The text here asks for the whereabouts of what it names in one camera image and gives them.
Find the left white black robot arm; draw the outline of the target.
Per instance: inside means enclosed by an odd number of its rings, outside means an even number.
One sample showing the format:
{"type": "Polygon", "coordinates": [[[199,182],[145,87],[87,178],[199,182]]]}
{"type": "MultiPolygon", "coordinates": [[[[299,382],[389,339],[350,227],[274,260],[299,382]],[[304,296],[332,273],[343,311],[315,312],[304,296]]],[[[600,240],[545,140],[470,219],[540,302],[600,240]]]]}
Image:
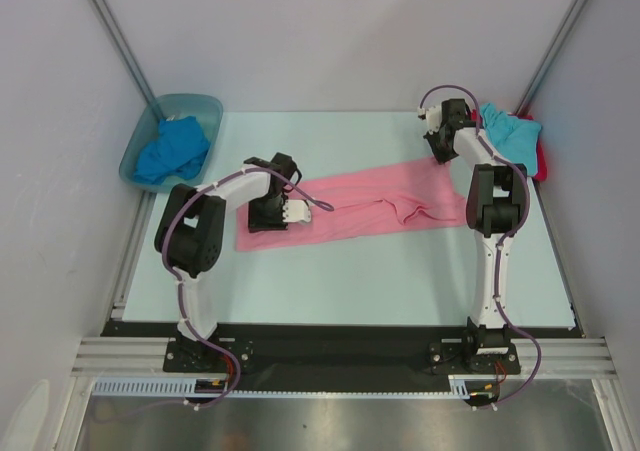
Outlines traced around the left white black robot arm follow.
{"type": "Polygon", "coordinates": [[[178,331],[191,340],[185,356],[197,369],[210,370],[221,358],[220,345],[209,339],[219,322],[213,293],[198,280],[220,257],[227,215],[245,211],[239,224],[251,235],[283,233],[310,216],[303,202],[287,203],[300,179],[293,158],[277,153],[269,160],[249,158],[239,171],[211,184],[172,188],[154,246],[179,287],[178,331]]]}

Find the pink t shirt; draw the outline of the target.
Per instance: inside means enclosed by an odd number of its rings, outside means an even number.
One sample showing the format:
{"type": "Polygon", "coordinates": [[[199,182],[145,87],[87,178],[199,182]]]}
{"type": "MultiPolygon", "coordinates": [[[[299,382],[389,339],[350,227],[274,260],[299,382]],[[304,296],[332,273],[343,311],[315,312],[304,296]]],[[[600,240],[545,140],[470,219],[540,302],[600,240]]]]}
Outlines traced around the pink t shirt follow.
{"type": "Polygon", "coordinates": [[[251,233],[243,206],[235,249],[254,252],[466,224],[466,198],[455,191],[449,166],[432,157],[306,181],[302,190],[334,210],[313,206],[308,224],[251,233]]]}

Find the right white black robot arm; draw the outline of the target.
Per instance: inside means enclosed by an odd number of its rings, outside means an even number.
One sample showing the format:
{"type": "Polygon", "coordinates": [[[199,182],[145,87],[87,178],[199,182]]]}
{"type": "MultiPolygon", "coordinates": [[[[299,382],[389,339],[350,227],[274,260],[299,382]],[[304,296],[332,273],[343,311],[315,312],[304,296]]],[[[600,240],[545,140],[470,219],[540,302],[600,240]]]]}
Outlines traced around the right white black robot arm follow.
{"type": "Polygon", "coordinates": [[[484,372],[510,354],[506,276],[513,239],[529,212],[526,168],[497,151],[463,99],[421,108],[418,117],[426,123],[424,139],[436,161],[461,157],[472,171],[465,216],[476,239],[476,297],[461,359],[469,370],[484,372]]]}

